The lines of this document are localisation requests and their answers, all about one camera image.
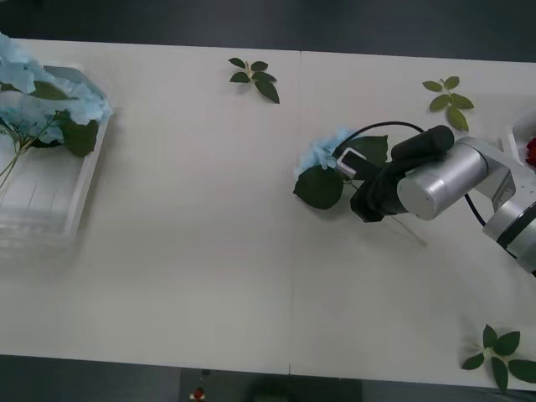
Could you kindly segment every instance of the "white tabletop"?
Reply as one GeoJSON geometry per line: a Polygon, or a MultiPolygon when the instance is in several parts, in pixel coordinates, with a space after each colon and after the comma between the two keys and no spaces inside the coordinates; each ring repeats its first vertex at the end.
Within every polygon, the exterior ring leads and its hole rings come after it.
{"type": "Polygon", "coordinates": [[[0,269],[0,353],[495,386],[460,369],[489,323],[520,330],[536,358],[536,280],[463,202],[432,222],[399,216],[411,234],[360,222],[351,194],[321,214],[292,195],[297,156],[338,126],[443,123],[423,80],[459,75],[471,134],[502,136],[536,106],[536,65],[21,44],[81,66],[116,115],[73,255],[0,269]],[[231,57],[266,61],[281,104],[230,84],[231,57]]]}

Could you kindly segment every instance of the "clear plastic container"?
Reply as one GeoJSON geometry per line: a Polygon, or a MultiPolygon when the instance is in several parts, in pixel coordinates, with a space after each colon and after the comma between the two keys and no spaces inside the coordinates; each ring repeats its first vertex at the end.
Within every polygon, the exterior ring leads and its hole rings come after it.
{"type": "MultiPolygon", "coordinates": [[[[104,94],[74,68],[45,67],[53,75],[84,81],[95,93],[104,94]]],[[[95,150],[85,158],[65,147],[30,148],[22,155],[9,180],[0,189],[0,253],[28,245],[62,245],[72,241],[90,187],[108,120],[100,124],[95,150]]],[[[13,141],[0,136],[0,169],[14,156],[13,141]]]]}

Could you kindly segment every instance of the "blue hydrangea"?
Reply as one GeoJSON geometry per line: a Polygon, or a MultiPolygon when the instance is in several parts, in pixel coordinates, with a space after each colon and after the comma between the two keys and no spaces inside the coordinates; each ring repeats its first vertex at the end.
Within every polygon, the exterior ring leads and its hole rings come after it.
{"type": "Polygon", "coordinates": [[[35,80],[52,82],[54,77],[39,62],[25,54],[10,38],[0,33],[0,82],[11,84],[24,94],[35,91],[35,80]]]}
{"type": "MultiPolygon", "coordinates": [[[[13,103],[10,102],[13,99],[6,99],[4,94],[0,96],[0,117],[9,126],[16,127],[15,131],[21,137],[39,136],[56,111],[69,111],[71,120],[82,125],[91,120],[103,121],[111,115],[106,98],[96,94],[85,82],[54,77],[36,59],[0,33],[0,82],[13,85],[24,94],[31,94],[35,91],[35,80],[53,84],[71,99],[51,101],[15,94],[15,98],[18,95],[21,99],[13,103]]],[[[63,135],[57,126],[52,125],[39,139],[46,143],[63,142],[63,135]]]]}
{"type": "Polygon", "coordinates": [[[344,127],[337,130],[335,137],[321,138],[309,144],[309,150],[300,158],[300,165],[294,170],[296,180],[308,168],[322,166],[322,169],[335,168],[337,160],[332,156],[335,148],[354,131],[344,127]]]}
{"type": "Polygon", "coordinates": [[[54,115],[44,115],[39,111],[28,107],[3,107],[0,108],[0,119],[8,127],[15,131],[18,136],[27,140],[39,138],[42,142],[64,141],[62,131],[55,124],[47,125],[54,115]]]}

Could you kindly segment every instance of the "red object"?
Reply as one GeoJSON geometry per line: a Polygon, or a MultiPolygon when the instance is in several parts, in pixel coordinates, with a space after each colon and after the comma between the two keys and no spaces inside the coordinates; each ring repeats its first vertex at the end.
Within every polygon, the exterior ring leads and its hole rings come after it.
{"type": "Polygon", "coordinates": [[[201,400],[204,396],[204,391],[202,388],[196,388],[196,390],[193,392],[193,397],[195,400],[201,400]]]}
{"type": "Polygon", "coordinates": [[[536,167],[536,138],[533,138],[528,144],[527,163],[536,167]]]}

